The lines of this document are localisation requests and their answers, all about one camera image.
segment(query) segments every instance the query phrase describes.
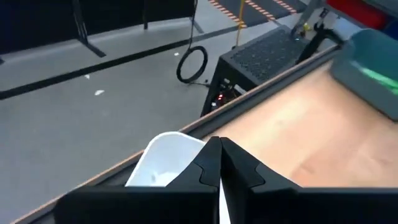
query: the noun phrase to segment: white plastic container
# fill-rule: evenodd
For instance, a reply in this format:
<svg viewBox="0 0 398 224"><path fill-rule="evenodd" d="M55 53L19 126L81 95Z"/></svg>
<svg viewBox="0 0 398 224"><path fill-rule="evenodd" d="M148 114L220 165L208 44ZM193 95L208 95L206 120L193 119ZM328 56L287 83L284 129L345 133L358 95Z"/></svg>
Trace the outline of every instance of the white plastic container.
<svg viewBox="0 0 398 224"><path fill-rule="evenodd" d="M159 134L149 142L126 187L165 187L187 168L205 144L176 131ZM220 186L220 223L229 224L223 184Z"/></svg>

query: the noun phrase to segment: gray floor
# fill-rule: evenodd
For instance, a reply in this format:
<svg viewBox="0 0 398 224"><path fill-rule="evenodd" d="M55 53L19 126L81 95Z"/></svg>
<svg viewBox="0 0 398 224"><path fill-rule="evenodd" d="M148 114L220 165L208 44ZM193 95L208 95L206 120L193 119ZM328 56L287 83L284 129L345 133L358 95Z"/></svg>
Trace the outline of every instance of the gray floor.
<svg viewBox="0 0 398 224"><path fill-rule="evenodd" d="M279 22L292 26L297 19L293 15ZM197 22L205 32L236 25L206 0L199 1ZM244 29L241 43L276 27L269 22ZM90 37L107 53L105 58L75 41L3 55L6 63L0 66L0 90L183 40L189 31L189 20L180 19L150 24L147 31L138 26ZM211 80L218 57L231 49L235 38L236 32L231 32L194 44L209 53L199 82ZM0 223L35 209L145 148L155 135L196 120L207 89L176 79L175 69L186 48L0 102ZM200 57L188 58L183 73L196 71Z"/></svg>

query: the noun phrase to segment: wooden table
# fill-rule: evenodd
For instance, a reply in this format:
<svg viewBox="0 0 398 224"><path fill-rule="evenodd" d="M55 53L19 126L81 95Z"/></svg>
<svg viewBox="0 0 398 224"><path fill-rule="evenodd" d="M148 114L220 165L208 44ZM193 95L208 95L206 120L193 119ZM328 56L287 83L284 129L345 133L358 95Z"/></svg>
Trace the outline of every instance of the wooden table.
<svg viewBox="0 0 398 224"><path fill-rule="evenodd" d="M335 54L314 55L180 131L228 137L303 187L397 187L398 125L332 79ZM141 155L78 187L124 185ZM59 197L14 223L53 223Z"/></svg>

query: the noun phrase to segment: orange striped tape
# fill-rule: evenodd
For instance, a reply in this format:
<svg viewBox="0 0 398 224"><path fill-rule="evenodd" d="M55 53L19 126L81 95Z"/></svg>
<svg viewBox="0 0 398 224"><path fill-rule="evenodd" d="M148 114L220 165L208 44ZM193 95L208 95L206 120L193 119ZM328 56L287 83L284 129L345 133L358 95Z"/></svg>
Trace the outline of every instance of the orange striped tape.
<svg viewBox="0 0 398 224"><path fill-rule="evenodd" d="M297 11L292 6L284 3L283 1L281 1L281 0L273 0L273 1L278 3L279 5L281 5L282 7L284 7L286 10L288 10L292 14L297 13Z"/></svg>
<svg viewBox="0 0 398 224"><path fill-rule="evenodd" d="M240 24L242 28L247 28L248 26L241 21L238 17L236 17L232 12L227 10L224 6L222 6L220 3L218 3L215 0L208 0L214 7L216 7L218 10L220 10L222 13L226 14L230 19L232 19L234 22L237 24Z"/></svg>
<svg viewBox="0 0 398 224"><path fill-rule="evenodd" d="M265 15L269 21L275 20L275 17L271 13L267 12L265 9L263 9L256 3L252 2L251 0L245 0L245 2L249 6L253 7L255 10L259 11L261 14Z"/></svg>

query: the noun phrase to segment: yellow pole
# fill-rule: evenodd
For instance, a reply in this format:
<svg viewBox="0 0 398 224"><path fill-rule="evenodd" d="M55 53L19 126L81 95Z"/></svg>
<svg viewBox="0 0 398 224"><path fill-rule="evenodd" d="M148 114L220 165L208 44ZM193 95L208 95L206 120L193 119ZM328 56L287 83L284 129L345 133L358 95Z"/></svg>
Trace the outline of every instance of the yellow pole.
<svg viewBox="0 0 398 224"><path fill-rule="evenodd" d="M243 6L244 6L244 0L241 0L241 8L239 9L239 27L238 27L238 35L236 36L236 46L239 45L239 35L241 34L241 29L242 29L242 17L243 17Z"/></svg>

